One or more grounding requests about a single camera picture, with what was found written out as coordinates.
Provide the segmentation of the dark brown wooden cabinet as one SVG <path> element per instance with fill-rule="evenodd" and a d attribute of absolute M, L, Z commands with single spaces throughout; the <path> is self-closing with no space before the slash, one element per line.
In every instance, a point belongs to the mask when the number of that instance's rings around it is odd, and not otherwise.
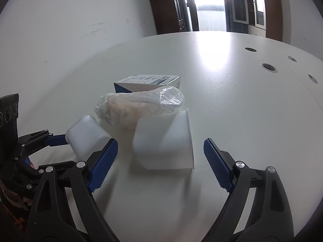
<path fill-rule="evenodd" d="M 187 13 L 184 0 L 149 0 L 158 34 L 187 31 Z"/>

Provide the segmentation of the large white plastic cup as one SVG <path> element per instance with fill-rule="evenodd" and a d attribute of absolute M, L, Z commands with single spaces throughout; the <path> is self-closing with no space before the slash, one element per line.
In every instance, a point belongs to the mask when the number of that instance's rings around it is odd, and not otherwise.
<path fill-rule="evenodd" d="M 147 170 L 194 168 L 194 151 L 188 110 L 138 120 L 132 149 Z"/>

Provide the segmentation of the small white plastic cup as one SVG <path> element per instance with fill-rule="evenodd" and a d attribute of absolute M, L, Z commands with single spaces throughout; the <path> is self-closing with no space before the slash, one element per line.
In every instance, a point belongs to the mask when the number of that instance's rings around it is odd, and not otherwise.
<path fill-rule="evenodd" d="M 86 161 L 93 152 L 101 151 L 110 139 L 111 136 L 91 115 L 81 117 L 65 134 L 66 142 L 79 161 Z"/>

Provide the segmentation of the clear plastic bag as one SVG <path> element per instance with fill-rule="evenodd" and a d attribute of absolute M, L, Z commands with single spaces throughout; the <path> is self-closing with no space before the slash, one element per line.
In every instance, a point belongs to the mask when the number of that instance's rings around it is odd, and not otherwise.
<path fill-rule="evenodd" d="M 184 101 L 179 89 L 163 86 L 151 91 L 108 93 L 101 96 L 94 112 L 110 126 L 134 129 L 140 118 L 177 112 Z"/>

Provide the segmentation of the dark blue curtain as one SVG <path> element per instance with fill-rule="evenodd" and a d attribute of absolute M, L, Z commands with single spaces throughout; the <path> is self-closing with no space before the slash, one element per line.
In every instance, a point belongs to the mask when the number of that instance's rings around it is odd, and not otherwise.
<path fill-rule="evenodd" d="M 224 0 L 227 32 L 249 33 L 248 0 Z"/>

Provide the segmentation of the white blue cardboard box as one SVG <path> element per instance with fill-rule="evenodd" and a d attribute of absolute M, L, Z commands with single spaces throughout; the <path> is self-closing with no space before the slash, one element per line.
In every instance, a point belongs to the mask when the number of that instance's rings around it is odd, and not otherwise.
<path fill-rule="evenodd" d="M 114 82 L 116 93 L 151 91 L 163 86 L 180 88 L 181 77 L 176 75 L 132 75 Z"/>

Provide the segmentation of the brown cabinet with glass door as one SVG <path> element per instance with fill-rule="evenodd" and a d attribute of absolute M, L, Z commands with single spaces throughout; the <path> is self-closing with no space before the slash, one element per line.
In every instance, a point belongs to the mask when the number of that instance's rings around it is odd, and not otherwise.
<path fill-rule="evenodd" d="M 281 0 L 248 0 L 249 33 L 282 41 L 283 16 Z"/>

